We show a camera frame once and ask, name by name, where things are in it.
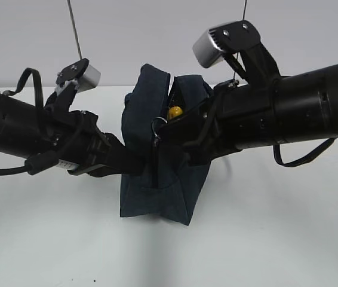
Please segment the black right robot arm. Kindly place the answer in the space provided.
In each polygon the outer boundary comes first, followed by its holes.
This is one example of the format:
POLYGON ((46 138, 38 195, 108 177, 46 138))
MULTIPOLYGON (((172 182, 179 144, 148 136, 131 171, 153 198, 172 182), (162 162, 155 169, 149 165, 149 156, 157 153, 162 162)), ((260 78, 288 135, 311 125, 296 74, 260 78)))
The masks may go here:
POLYGON ((303 158, 312 161, 338 139, 338 64, 266 87, 218 84, 212 97, 163 125, 161 142, 202 165, 244 149, 322 140, 303 158))

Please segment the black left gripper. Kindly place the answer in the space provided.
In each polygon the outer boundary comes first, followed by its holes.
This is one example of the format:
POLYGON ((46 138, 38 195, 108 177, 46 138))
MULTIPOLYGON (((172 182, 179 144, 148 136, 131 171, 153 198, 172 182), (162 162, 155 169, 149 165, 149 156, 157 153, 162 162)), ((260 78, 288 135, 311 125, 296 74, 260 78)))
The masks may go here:
POLYGON ((55 148, 37 155, 37 172, 61 167, 73 176, 140 175, 145 161, 126 148, 111 133, 97 127, 98 116, 89 111, 74 111, 74 130, 59 137, 55 148))

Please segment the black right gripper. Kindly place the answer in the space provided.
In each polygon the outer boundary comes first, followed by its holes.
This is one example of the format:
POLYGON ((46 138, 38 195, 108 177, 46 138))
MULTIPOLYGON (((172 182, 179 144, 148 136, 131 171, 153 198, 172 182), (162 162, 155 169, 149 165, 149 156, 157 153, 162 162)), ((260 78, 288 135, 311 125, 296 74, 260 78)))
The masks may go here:
POLYGON ((191 165, 279 141, 276 84, 210 87, 202 78, 186 85, 186 112, 158 130, 162 143, 183 145, 191 165))

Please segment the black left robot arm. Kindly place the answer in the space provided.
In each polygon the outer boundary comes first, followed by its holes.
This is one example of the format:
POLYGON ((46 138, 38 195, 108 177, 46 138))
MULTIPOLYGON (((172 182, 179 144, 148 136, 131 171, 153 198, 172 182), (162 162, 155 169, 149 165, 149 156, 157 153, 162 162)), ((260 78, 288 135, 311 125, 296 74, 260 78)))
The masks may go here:
POLYGON ((143 160, 115 135, 101 132, 96 114, 60 107, 53 93, 37 115, 35 106, 0 92, 0 152, 24 159, 21 167, 0 169, 0 176, 35 175, 57 166, 96 178, 142 173, 143 160))

